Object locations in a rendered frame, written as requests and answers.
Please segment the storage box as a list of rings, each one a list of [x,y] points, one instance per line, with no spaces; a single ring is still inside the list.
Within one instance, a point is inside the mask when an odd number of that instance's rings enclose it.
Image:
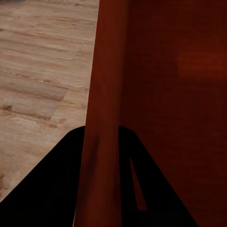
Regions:
[[[227,0],[100,0],[73,227],[122,227],[120,126],[199,227],[227,227]]]

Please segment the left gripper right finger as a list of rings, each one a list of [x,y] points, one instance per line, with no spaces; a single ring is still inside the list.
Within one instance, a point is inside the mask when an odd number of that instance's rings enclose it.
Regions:
[[[130,158],[148,211],[137,208]],[[199,227],[133,130],[119,127],[122,227]]]

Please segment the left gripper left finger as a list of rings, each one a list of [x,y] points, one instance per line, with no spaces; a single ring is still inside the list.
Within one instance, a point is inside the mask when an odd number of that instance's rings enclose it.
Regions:
[[[69,131],[0,203],[0,227],[73,227],[85,126]]]

